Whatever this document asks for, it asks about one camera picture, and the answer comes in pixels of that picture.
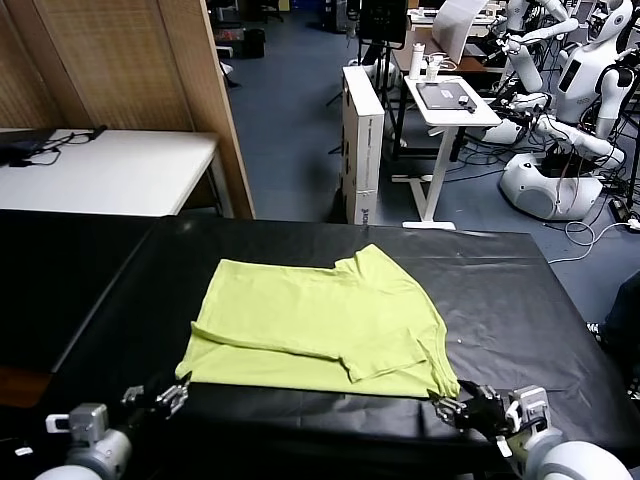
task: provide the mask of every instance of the laptop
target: laptop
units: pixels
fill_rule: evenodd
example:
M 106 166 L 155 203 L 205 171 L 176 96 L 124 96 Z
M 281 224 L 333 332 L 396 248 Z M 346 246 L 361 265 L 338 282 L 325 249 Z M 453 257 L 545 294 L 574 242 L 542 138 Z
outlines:
M 55 128 L 0 132 L 0 166 L 25 160 L 44 147 Z
M 476 104 L 469 98 L 467 91 L 457 83 L 420 83 L 416 88 L 429 110 L 474 112 L 476 109 Z

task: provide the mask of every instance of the black tablecloth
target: black tablecloth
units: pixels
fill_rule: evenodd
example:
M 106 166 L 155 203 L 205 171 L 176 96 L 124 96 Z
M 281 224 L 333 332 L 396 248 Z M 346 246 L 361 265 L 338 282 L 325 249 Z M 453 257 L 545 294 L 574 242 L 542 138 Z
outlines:
M 459 378 L 497 389 L 543 386 L 552 423 L 569 438 L 595 442 L 625 460 L 638 453 L 640 417 L 617 372 L 523 234 L 165 219 L 102 302 L 44 405 L 65 411 L 82 401 L 116 402 L 128 386 L 171 372 L 221 258 L 331 267 L 371 243 L 435 302 Z M 227 460 L 232 469 L 258 454 L 318 465 L 334 459 L 455 471 L 497 459 L 479 435 L 447 427 L 428 401 L 416 399 L 197 384 L 172 428 L 164 443 L 187 457 L 185 465 L 198 458 L 196 451 L 217 468 Z
M 0 210 L 0 365 L 56 371 L 156 221 Z

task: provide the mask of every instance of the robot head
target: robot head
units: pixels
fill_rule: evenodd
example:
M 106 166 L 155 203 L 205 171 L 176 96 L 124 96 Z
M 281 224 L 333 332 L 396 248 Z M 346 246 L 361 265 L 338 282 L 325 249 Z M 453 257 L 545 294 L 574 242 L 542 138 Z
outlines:
M 631 0 L 600 0 L 588 20 L 589 43 L 602 43 L 617 37 L 633 13 Z

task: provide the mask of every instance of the t-shirt sleeve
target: t-shirt sleeve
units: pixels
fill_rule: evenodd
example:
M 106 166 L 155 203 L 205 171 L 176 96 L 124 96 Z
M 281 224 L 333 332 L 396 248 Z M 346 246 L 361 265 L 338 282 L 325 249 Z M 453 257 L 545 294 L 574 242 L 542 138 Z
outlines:
M 411 330 L 404 328 L 376 335 L 344 352 L 340 360 L 355 383 L 425 362 L 427 356 Z

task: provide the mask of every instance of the white table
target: white table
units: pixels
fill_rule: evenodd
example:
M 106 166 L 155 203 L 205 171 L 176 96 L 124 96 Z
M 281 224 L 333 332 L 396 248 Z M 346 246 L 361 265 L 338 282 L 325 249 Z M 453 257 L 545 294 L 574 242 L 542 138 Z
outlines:
M 71 132 L 86 130 L 58 130 L 51 138 Z M 87 144 L 60 147 L 51 166 L 0 167 L 0 209 L 176 215 L 205 172 L 213 188 L 222 180 L 213 172 L 216 145 L 210 133 L 107 130 Z
M 480 98 L 473 88 L 457 76 L 438 76 L 436 81 L 438 83 L 458 83 L 466 91 L 470 100 L 476 104 L 476 110 L 474 113 L 470 113 L 467 110 L 429 110 L 425 105 L 422 97 L 418 93 L 416 85 L 424 83 L 423 78 L 417 80 L 411 80 L 408 76 L 404 78 L 407 83 L 409 91 L 413 95 L 413 98 L 418 105 L 418 109 L 424 118 L 425 123 L 430 129 L 429 134 L 436 135 L 442 133 L 442 142 L 440 143 L 440 149 L 438 150 L 438 157 L 433 169 L 433 175 L 423 175 L 418 178 L 411 178 L 406 176 L 394 176 L 393 182 L 409 183 L 413 198 L 420 214 L 420 222 L 404 222 L 403 227 L 406 228 L 442 228 L 448 230 L 455 230 L 455 225 L 451 222 L 435 222 L 433 216 L 438 205 L 438 199 L 440 198 L 440 191 L 442 190 L 442 184 L 444 183 L 444 177 L 447 173 L 447 167 L 449 166 L 451 150 L 456 138 L 456 134 L 460 127 L 490 127 L 500 124 L 500 118 L 495 114 L 493 110 L 487 105 L 487 103 Z M 422 183 L 429 182 L 429 192 L 425 198 L 422 190 Z

